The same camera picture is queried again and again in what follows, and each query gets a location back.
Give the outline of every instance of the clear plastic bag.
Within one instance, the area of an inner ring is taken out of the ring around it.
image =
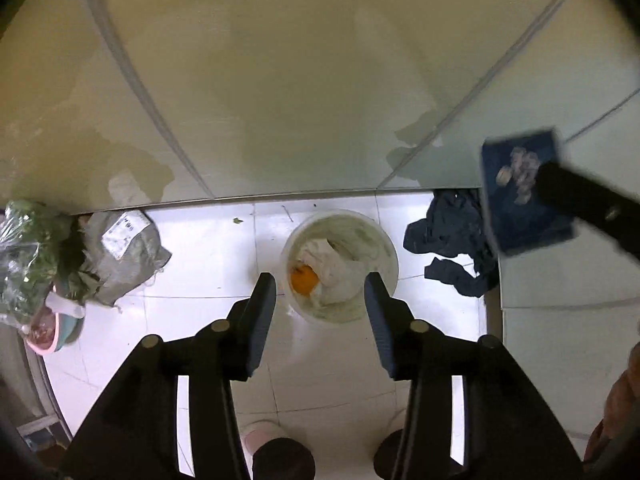
[[[29,331],[58,273],[72,218],[28,200],[11,200],[0,224],[0,321]]]

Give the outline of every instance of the white label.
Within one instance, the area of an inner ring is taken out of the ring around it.
[[[116,260],[121,259],[133,238],[151,222],[140,211],[122,213],[116,223],[102,235],[102,244]]]

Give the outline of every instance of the orange cloth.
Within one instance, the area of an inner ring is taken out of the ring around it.
[[[298,294],[308,296],[314,287],[320,283],[318,275],[308,265],[296,267],[290,274],[291,287]]]

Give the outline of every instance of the bucket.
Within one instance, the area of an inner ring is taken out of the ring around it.
[[[369,272],[380,273],[389,294],[396,291],[398,255],[391,239],[378,224],[360,213],[344,209],[317,213],[290,234],[280,261],[280,285],[284,296],[304,319],[331,326],[355,321],[366,312],[363,290],[350,300],[320,309],[314,307],[308,297],[293,290],[290,272],[298,263],[300,248],[312,238],[326,238],[334,246],[344,248],[354,260],[364,262]]]

